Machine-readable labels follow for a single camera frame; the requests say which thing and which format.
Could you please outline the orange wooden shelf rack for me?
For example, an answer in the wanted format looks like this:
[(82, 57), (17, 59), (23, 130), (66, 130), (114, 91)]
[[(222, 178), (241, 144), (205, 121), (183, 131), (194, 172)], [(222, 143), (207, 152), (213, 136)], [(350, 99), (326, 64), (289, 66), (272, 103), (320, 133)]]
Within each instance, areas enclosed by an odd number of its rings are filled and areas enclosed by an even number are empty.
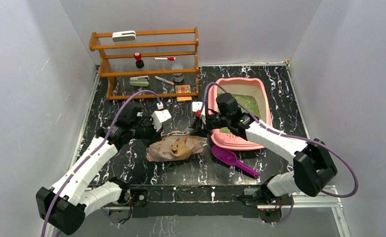
[[(135, 40), (122, 42), (113, 42), (112, 33), (93, 32), (90, 36), (89, 50), (99, 53), (98, 75), (108, 82), (106, 98), (123, 100), (142, 89), (154, 90), (161, 98), (198, 96), (198, 28), (135, 32)], [(135, 52), (142, 54), (142, 69), (135, 65)], [(176, 60), (154, 60), (154, 57), (176, 57)], [(173, 64), (182, 64), (183, 70), (172, 70)], [(184, 81), (170, 85), (154, 78), (172, 81), (173, 73), (184, 73)], [(131, 86), (129, 78), (138, 76), (149, 76), (149, 86)], [(177, 85), (190, 85), (191, 92), (177, 94)]]

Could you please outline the cat litter bag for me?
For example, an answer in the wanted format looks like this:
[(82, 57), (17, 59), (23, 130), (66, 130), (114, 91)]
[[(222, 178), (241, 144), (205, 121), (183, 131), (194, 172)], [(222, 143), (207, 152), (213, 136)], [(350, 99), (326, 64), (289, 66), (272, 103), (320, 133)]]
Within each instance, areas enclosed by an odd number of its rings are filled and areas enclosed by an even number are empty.
[(172, 134), (147, 148), (146, 158), (153, 162), (178, 161), (203, 151), (203, 137)]

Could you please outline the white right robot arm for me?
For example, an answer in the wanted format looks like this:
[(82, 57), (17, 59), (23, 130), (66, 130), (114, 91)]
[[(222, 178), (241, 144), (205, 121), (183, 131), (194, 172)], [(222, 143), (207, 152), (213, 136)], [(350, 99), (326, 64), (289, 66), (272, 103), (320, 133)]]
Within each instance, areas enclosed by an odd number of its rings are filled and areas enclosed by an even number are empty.
[(215, 129), (227, 127), (232, 134), (257, 143), (280, 155), (293, 170), (271, 176), (261, 185), (261, 197), (267, 204), (275, 204), (282, 195), (303, 192), (315, 197), (334, 178), (338, 171), (325, 144), (318, 140), (295, 137), (279, 131), (258, 119), (230, 93), (216, 98), (218, 111), (207, 113), (202, 102), (195, 102), (195, 120), (189, 133), (208, 137)]

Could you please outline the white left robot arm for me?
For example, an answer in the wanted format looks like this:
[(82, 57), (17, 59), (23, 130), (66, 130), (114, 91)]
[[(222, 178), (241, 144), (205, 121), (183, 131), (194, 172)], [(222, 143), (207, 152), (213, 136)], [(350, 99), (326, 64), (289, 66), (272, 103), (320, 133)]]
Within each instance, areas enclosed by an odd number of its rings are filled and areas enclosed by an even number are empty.
[(38, 211), (43, 219), (41, 236), (45, 236), (48, 225), (71, 235), (94, 211), (110, 203), (132, 204), (129, 184), (117, 177), (90, 191), (86, 189), (105, 163), (131, 140), (142, 140), (145, 145), (158, 141), (163, 123), (170, 118), (161, 101), (151, 116), (144, 114), (141, 104), (125, 101), (115, 117), (98, 129), (82, 158), (51, 187), (37, 191)]

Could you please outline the purple litter scoop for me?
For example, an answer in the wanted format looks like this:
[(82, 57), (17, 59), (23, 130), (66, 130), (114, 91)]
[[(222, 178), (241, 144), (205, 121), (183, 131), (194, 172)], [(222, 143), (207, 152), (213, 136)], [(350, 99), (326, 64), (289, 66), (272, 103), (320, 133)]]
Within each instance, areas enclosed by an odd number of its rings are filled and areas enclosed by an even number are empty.
[(259, 172), (242, 163), (239, 159), (237, 159), (234, 152), (216, 145), (212, 146), (211, 151), (212, 154), (221, 162), (237, 167), (255, 179), (259, 178)]

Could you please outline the grey bag sealing clip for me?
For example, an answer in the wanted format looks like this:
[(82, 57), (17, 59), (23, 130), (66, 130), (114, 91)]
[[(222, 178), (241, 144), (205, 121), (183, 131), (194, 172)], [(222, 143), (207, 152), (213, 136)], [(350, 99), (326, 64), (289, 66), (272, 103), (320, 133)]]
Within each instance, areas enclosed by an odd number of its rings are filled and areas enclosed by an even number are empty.
[(188, 132), (186, 131), (173, 131), (167, 134), (163, 134), (162, 137), (170, 137), (170, 136), (185, 136), (188, 135)]

